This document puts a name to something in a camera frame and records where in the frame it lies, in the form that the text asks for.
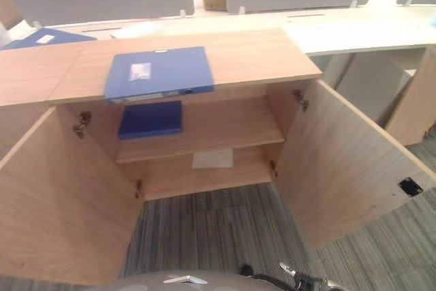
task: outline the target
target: gray striped carpet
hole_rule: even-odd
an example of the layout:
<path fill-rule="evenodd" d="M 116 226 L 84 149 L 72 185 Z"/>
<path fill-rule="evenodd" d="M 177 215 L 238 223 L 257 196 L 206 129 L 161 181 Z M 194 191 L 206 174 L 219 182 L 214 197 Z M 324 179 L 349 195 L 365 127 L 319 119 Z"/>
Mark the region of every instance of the gray striped carpet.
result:
<path fill-rule="evenodd" d="M 409 146 L 436 171 L 436 132 Z M 369 226 L 317 250 L 307 249 L 271 184 L 147 202 L 120 277 L 166 269 L 257 273 L 287 279 L 277 266 L 327 276 L 350 290 L 436 290 L 436 189 Z M 85 290 L 0 277 L 0 290 Z"/>

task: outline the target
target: white label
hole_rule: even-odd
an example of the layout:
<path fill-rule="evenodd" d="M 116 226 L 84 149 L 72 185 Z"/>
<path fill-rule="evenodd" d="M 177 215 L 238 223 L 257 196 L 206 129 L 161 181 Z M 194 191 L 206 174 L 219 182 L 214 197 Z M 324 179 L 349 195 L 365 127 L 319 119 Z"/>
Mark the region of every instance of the white label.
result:
<path fill-rule="evenodd" d="M 151 78 L 151 63 L 132 64 L 129 81 L 149 80 Z"/>
<path fill-rule="evenodd" d="M 46 34 L 44 37 L 42 37 L 41 39 L 39 39 L 38 41 L 36 41 L 37 44 L 46 44 L 47 42 L 50 42 L 51 40 L 53 40 L 55 38 L 54 35 L 49 35 Z"/>

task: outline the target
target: blue binder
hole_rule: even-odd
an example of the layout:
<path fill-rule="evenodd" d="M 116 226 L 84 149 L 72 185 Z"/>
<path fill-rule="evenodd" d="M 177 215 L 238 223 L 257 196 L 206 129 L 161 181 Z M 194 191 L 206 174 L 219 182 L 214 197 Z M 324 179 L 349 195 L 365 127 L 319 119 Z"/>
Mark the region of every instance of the blue binder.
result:
<path fill-rule="evenodd" d="M 182 132 L 182 102 L 131 105 L 124 108 L 121 140 Z"/>
<path fill-rule="evenodd" d="M 120 54 L 114 57 L 104 95 L 110 102 L 213 91 L 204 47 Z"/>
<path fill-rule="evenodd" d="M 96 39 L 95 37 L 88 37 L 86 35 L 43 28 L 23 40 L 10 42 L 4 46 L 2 50 L 46 46 L 49 44 L 66 44 L 68 42 L 91 41 Z"/>

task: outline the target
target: cabinet hinge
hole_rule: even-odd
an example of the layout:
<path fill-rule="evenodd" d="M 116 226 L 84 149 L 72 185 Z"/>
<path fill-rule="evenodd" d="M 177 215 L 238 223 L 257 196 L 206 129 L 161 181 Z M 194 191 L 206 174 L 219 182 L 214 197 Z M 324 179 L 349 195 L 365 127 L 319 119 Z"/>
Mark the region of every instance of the cabinet hinge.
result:
<path fill-rule="evenodd" d="M 136 181 L 136 191 L 135 191 L 135 199 L 139 199 L 139 196 L 141 195 L 142 192 L 142 180 L 139 179 Z"/>
<path fill-rule="evenodd" d="M 80 124 L 73 125 L 73 132 L 81 139 L 84 137 L 84 130 L 91 122 L 92 114 L 91 112 L 81 112 L 80 113 Z"/>
<path fill-rule="evenodd" d="M 275 167 L 275 163 L 274 161 L 270 160 L 270 170 L 271 170 L 271 174 L 272 176 L 276 179 L 277 177 L 279 177 L 279 173 L 277 172 L 277 169 Z"/>
<path fill-rule="evenodd" d="M 294 95 L 295 100 L 302 106 L 302 111 L 305 112 L 307 107 L 309 107 L 309 101 L 302 97 L 301 90 L 293 90 L 292 95 Z"/>

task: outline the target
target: open cabinet door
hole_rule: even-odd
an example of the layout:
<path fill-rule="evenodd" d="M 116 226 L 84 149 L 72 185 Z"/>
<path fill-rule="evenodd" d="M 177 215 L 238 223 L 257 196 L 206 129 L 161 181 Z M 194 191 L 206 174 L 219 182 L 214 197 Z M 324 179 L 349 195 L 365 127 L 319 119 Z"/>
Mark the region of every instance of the open cabinet door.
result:
<path fill-rule="evenodd" d="M 436 177 L 419 159 L 321 80 L 307 87 L 275 181 L 309 244 L 318 248 L 407 202 L 398 186 Z"/>
<path fill-rule="evenodd" d="M 0 274 L 73 284 L 117 279 L 141 199 L 66 107 L 0 161 Z"/>

